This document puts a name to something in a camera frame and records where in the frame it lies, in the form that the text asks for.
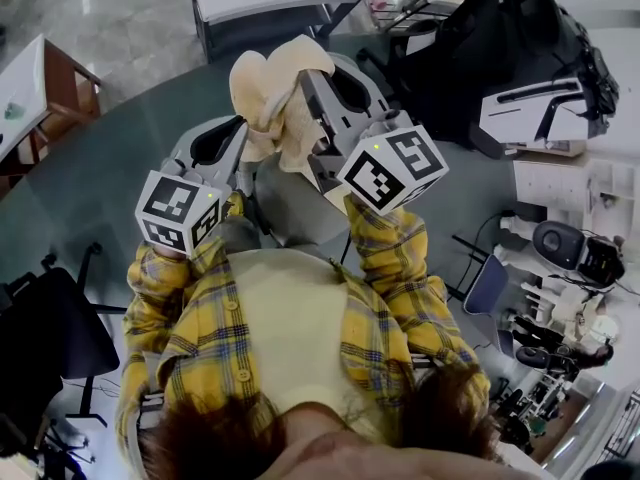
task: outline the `white box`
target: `white box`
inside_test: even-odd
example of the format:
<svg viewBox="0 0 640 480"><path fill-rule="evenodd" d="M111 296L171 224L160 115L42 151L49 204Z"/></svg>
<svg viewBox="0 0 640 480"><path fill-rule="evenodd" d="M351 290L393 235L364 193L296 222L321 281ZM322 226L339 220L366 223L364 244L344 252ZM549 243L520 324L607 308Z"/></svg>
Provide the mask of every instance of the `white box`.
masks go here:
<svg viewBox="0 0 640 480"><path fill-rule="evenodd" d="M136 219L147 242L192 256L220 223L227 197L217 188L151 171L136 206Z"/></svg>
<svg viewBox="0 0 640 480"><path fill-rule="evenodd" d="M379 215L412 201L449 172L422 126L361 140L337 178Z"/></svg>

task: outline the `person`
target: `person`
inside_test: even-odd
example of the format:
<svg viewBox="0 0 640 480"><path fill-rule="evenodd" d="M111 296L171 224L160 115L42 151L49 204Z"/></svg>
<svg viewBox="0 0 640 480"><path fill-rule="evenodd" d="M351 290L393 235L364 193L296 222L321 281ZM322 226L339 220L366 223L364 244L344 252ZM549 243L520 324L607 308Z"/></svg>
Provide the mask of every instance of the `person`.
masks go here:
<svg viewBox="0 0 640 480"><path fill-rule="evenodd" d="M317 251L261 250L245 201L229 203L190 260L143 244L129 269L116 431L134 468L151 480L530 478L492 462L489 382L426 274L421 219L345 198L362 280ZM434 363L420 383L411 353Z"/></svg>
<svg viewBox="0 0 640 480"><path fill-rule="evenodd" d="M516 341L525 347L541 348L550 354L556 354L563 344L565 338L559 332L538 325L519 315L513 321L526 331L521 332L518 329L512 331ZM572 359L578 370L605 366L613 357L613 346L609 343L601 345L594 353L583 350L578 343L572 343L567 348L568 353L563 355Z"/></svg>

